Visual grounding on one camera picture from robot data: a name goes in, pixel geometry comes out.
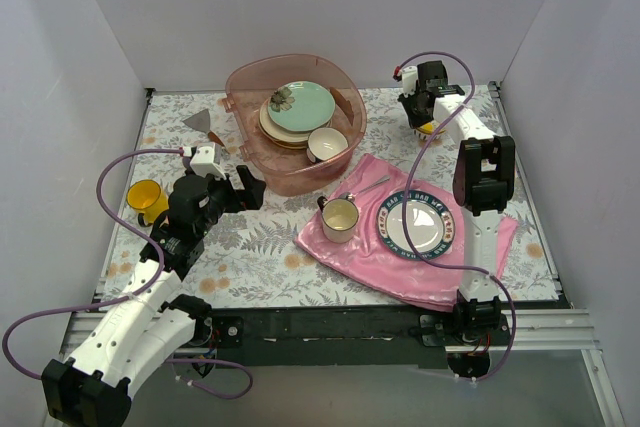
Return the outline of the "light green plate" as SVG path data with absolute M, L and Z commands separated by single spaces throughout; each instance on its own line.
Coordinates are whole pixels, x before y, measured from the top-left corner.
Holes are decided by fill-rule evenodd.
M 291 82 L 270 96 L 267 112 L 279 127 L 291 132 L 312 131 L 326 124 L 335 111 L 336 101 L 323 86 L 311 81 Z

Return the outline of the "cream and yellow floral plate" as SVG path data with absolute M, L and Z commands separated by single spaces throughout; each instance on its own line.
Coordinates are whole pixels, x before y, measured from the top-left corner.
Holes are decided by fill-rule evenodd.
M 278 139 L 272 138 L 270 136 L 267 135 L 263 135 L 263 137 L 265 137 L 267 140 L 269 140 L 272 144 L 284 148 L 284 149 L 288 149 L 288 150 L 306 150 L 307 149 L 307 142 L 285 142 L 285 141 L 280 141 Z

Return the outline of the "yellow sun patterned bowl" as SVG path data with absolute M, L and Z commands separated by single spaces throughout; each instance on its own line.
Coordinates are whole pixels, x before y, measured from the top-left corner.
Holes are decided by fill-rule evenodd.
M 421 140 L 427 140 L 433 134 L 436 134 L 436 136 L 443 135 L 446 132 L 446 130 L 441 129 L 440 124 L 438 122 L 431 121 L 429 123 L 423 124 L 420 127 L 415 128 L 413 132 Z

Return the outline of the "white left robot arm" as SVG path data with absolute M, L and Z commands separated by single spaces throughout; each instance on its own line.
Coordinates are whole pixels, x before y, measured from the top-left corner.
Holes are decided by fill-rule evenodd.
M 41 382 L 51 417 L 70 426 L 121 426 L 135 394 L 176 349 L 211 339 L 210 306 L 177 290 L 223 215 L 261 208 L 265 182 L 245 165 L 237 172 L 240 189 L 212 173 L 189 173 L 174 183 L 123 302 L 109 307 L 66 360 L 45 367 Z

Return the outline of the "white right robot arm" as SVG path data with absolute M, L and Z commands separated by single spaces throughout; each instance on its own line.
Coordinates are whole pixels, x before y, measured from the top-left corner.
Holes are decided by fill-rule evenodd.
M 413 128 L 435 121 L 458 147 L 452 192 L 464 227 L 463 274 L 451 324 L 444 331 L 464 344 L 501 328 L 496 282 L 499 227 L 515 184 L 515 143 L 499 136 L 467 106 L 464 91 L 448 81 L 440 61 L 398 67 L 399 101 Z

